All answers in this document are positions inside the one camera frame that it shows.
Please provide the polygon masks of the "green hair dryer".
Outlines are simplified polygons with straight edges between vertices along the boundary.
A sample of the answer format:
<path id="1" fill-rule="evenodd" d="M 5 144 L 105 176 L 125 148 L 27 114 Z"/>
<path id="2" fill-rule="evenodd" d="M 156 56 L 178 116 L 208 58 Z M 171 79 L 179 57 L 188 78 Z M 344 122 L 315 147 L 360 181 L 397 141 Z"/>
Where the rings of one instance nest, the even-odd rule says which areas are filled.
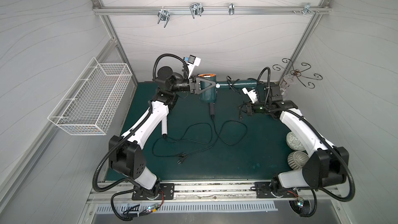
<path id="1" fill-rule="evenodd" d="M 241 93 L 243 93 L 242 92 L 243 88 L 247 88 L 248 91 L 250 91 L 252 89 L 255 89 L 255 87 L 258 84 L 255 79 L 233 80 L 230 76 L 227 76 L 225 81 L 220 82 L 220 81 L 217 81 L 216 74 L 199 74 L 198 76 L 204 77 L 207 79 L 211 79 L 216 82 L 216 86 L 214 88 L 209 89 L 202 94 L 199 94 L 199 99 L 204 103 L 211 103 L 211 102 L 215 103 L 216 99 L 217 99 L 217 93 L 219 90 L 229 89 L 229 90 L 232 90 L 233 92 L 241 94 Z"/>

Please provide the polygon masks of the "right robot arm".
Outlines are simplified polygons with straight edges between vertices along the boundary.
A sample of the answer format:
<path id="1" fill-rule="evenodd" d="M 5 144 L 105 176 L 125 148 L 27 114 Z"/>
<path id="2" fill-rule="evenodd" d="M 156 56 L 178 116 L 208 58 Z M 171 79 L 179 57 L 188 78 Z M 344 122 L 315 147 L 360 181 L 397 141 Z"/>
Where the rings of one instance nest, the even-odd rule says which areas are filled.
<path id="1" fill-rule="evenodd" d="M 320 190 L 341 201 L 351 201 L 356 193 L 353 175 L 349 170 L 349 152 L 337 147 L 322 136 L 302 115 L 298 106 L 285 100 L 279 85 L 261 77 L 252 78 L 239 87 L 249 97 L 245 113 L 266 114 L 280 120 L 298 138 L 309 160 L 300 169 L 279 173 L 271 179 L 267 189 L 277 198 L 289 189 Z"/>

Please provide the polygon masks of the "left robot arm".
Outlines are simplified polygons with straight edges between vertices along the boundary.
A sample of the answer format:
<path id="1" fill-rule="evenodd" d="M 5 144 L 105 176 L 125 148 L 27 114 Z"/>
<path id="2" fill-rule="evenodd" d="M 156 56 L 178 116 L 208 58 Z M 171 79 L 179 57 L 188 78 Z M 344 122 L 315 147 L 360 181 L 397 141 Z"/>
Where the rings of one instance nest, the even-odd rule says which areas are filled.
<path id="1" fill-rule="evenodd" d="M 121 221 L 129 222 L 136 217 L 149 215 L 162 206 L 161 203 L 157 203 L 137 214 L 132 212 L 133 207 L 129 207 L 121 213 L 116 210 L 115 197 L 137 192 L 149 200 L 164 201 L 165 194 L 160 179 L 147 168 L 143 149 L 159 124 L 162 125 L 162 136 L 167 136 L 167 116 L 178 100 L 178 92 L 202 94 L 216 85 L 211 80 L 193 74 L 200 63 L 201 59 L 195 56 L 180 58 L 173 54 L 160 55 L 152 69 L 152 80 L 158 87 L 154 97 L 148 102 L 148 109 L 128 131 L 121 136 L 114 135 L 109 140 L 109 150 L 95 169 L 92 188 L 101 193 L 121 183 L 131 183 L 134 186 L 131 190 L 113 194 L 110 199 L 111 208 Z M 98 177 L 106 163 L 124 177 L 101 187 Z"/>

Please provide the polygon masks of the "grey hair dryer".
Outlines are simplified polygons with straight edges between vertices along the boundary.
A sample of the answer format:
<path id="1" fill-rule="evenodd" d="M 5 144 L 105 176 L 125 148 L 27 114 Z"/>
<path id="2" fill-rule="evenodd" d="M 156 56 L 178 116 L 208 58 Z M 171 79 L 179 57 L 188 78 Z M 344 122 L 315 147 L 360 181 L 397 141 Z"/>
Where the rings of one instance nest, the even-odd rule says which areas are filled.
<path id="1" fill-rule="evenodd" d="M 209 103 L 209 115 L 210 115 L 210 118 L 212 120 L 214 120 L 214 118 L 215 118 L 215 103 L 214 102 Z"/>

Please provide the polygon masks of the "white hair dryer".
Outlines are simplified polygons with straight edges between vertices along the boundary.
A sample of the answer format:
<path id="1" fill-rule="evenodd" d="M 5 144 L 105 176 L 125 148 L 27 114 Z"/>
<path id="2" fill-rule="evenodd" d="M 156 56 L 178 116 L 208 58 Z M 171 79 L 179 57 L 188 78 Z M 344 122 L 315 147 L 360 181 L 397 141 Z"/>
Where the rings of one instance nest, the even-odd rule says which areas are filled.
<path id="1" fill-rule="evenodd" d="M 164 117 L 161 121 L 161 131 L 162 136 L 165 138 L 168 135 L 168 128 L 167 128 L 167 117 Z"/>

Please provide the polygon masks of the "green table mat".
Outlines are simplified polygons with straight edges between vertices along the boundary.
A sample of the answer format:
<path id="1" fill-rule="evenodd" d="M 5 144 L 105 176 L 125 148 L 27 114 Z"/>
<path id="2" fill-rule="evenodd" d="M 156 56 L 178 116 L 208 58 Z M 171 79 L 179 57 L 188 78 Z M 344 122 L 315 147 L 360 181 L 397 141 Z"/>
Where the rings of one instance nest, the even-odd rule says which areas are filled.
<path id="1" fill-rule="evenodd" d="M 269 179 L 290 170 L 289 129 L 263 114 L 239 120 L 246 95 L 219 90 L 214 120 L 197 95 L 178 96 L 167 117 L 168 139 L 157 126 L 143 150 L 148 169 L 162 180 Z"/>

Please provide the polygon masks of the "black ornate jewelry stand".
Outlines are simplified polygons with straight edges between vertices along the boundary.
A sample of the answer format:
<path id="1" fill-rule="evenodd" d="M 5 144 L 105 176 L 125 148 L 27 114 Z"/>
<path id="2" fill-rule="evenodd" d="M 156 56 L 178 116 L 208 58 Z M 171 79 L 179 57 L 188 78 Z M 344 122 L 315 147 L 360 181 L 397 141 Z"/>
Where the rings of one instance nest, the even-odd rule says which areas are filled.
<path id="1" fill-rule="evenodd" d="M 314 73 L 312 77 L 304 75 L 304 72 L 312 68 L 309 63 L 302 62 L 301 66 L 303 67 L 303 69 L 294 68 L 292 60 L 288 58 L 282 58 L 282 63 L 284 63 L 285 65 L 274 64 L 272 66 L 272 69 L 275 71 L 286 72 L 286 75 L 284 75 L 282 78 L 282 82 L 279 83 L 282 96 L 285 96 L 287 94 L 287 89 L 290 85 L 300 83 L 307 89 L 314 89 L 315 84 L 313 83 L 313 81 L 323 80 L 322 75 L 318 73 Z"/>

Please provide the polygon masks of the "metal hook clamp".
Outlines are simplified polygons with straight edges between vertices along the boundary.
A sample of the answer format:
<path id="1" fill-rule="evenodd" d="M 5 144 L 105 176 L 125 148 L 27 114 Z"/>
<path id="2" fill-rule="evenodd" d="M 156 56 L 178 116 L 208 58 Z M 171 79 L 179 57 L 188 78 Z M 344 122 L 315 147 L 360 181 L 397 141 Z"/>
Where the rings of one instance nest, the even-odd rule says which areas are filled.
<path id="1" fill-rule="evenodd" d="M 164 8 L 158 11 L 158 21 L 157 24 L 160 22 L 164 22 L 163 27 L 166 28 L 168 22 L 170 20 L 170 12 Z"/>
<path id="2" fill-rule="evenodd" d="M 235 13 L 235 5 L 234 3 L 229 4 L 229 15 L 232 16 Z"/>
<path id="3" fill-rule="evenodd" d="M 306 5 L 304 5 L 303 9 L 298 10 L 298 11 L 293 10 L 292 12 L 294 14 L 296 14 L 296 15 L 302 15 L 302 16 L 304 16 L 304 15 L 317 15 L 317 14 L 320 13 L 319 10 L 313 10 L 311 8 L 311 4 L 310 3 L 307 3 Z"/>
<path id="4" fill-rule="evenodd" d="M 204 12 L 202 3 L 193 3 L 189 6 L 192 17 L 195 19 L 196 16 L 201 17 Z"/>

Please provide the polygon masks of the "aluminium top rail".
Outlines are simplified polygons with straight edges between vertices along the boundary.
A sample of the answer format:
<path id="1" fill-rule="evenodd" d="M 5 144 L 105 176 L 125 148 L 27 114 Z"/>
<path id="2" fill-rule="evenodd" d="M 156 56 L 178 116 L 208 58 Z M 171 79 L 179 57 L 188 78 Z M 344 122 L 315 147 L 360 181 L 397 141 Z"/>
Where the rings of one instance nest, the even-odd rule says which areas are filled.
<path id="1" fill-rule="evenodd" d="M 304 6 L 236 6 L 234 15 L 294 15 L 293 10 L 301 10 Z M 163 6 L 163 7 L 100 7 L 94 8 L 96 15 L 103 16 L 151 16 L 157 15 L 160 9 L 166 9 L 171 16 L 191 15 L 188 6 Z M 203 6 L 205 15 L 229 16 L 227 6 Z M 321 15 L 329 14 L 331 7 L 311 6 L 313 10 L 319 10 Z"/>

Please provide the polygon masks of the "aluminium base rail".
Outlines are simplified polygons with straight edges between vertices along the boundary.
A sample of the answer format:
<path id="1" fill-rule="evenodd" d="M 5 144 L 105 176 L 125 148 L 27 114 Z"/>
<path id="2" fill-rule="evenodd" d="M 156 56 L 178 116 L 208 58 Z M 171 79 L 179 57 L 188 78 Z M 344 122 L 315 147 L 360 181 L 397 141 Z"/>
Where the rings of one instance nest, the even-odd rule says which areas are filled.
<path id="1" fill-rule="evenodd" d="M 165 181 L 166 184 L 174 184 L 171 189 L 167 187 L 164 191 L 165 202 L 209 202 L 209 201 L 252 201 L 261 200 L 257 198 L 257 193 L 254 191 L 255 183 L 261 182 L 264 185 L 268 185 L 270 180 L 193 180 L 193 181 Z M 132 185 L 128 183 L 122 183 L 115 188 L 106 192 L 95 192 L 92 190 L 86 201 L 87 204 L 105 204 L 110 203 L 111 196 L 122 191 L 132 189 Z M 332 199 L 322 191 L 314 192 L 317 195 L 317 199 Z M 147 197 L 140 197 L 138 200 L 132 200 L 133 193 L 116 196 L 114 198 L 115 204 L 119 203 L 160 203 L 161 195 L 154 199 L 148 200 Z M 313 195 L 310 190 L 300 190 L 295 194 L 303 197 L 304 199 L 313 199 Z M 173 195 L 173 199 L 166 200 L 166 196 Z"/>

